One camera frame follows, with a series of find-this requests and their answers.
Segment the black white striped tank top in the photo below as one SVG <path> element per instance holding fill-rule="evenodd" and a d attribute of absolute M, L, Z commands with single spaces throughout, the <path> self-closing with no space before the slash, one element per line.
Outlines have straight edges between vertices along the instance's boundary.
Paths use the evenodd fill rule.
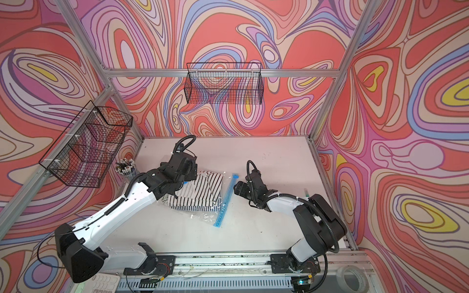
<path fill-rule="evenodd" d="M 222 201 L 223 173 L 200 171 L 194 181 L 184 182 L 176 195 L 165 195 L 163 203 L 175 210 L 217 212 Z"/>

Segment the clear vacuum bag blue zipper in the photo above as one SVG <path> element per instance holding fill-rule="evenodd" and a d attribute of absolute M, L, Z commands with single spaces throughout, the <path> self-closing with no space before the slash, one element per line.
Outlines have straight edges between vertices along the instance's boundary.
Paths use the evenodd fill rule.
<path fill-rule="evenodd" d="M 161 203 L 187 216 L 219 228 L 239 181 L 236 173 L 199 171 L 194 181 L 183 183 L 175 195 L 165 195 Z"/>

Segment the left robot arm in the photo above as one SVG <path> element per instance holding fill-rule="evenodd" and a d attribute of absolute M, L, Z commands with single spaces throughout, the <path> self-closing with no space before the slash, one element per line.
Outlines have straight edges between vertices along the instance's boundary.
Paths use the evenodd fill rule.
<path fill-rule="evenodd" d="M 138 173 L 127 189 L 99 212 L 72 226 L 67 223 L 54 231 L 57 256 L 73 283 L 90 280 L 101 271 L 129 269 L 152 275 L 158 258 L 146 243 L 139 250 L 106 252 L 101 243 L 127 220 L 166 195 L 175 195 L 184 183 L 197 177 L 196 155 L 186 149 L 196 141 L 195 135 L 180 139 L 172 156 L 158 168 Z"/>

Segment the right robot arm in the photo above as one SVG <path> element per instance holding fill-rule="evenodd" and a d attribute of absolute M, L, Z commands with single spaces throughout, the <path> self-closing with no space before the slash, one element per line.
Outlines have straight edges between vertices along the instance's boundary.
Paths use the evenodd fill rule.
<path fill-rule="evenodd" d="M 340 216 L 322 195 L 304 199 L 268 189 L 261 172 L 251 160 L 247 161 L 246 170 L 245 182 L 236 183 L 234 194 L 248 200 L 252 208 L 294 217 L 303 234 L 285 253 L 271 255 L 269 263 L 273 273 L 301 273 L 306 270 L 318 273 L 317 258 L 326 257 L 328 252 L 338 253 L 339 240 L 347 234 Z"/>

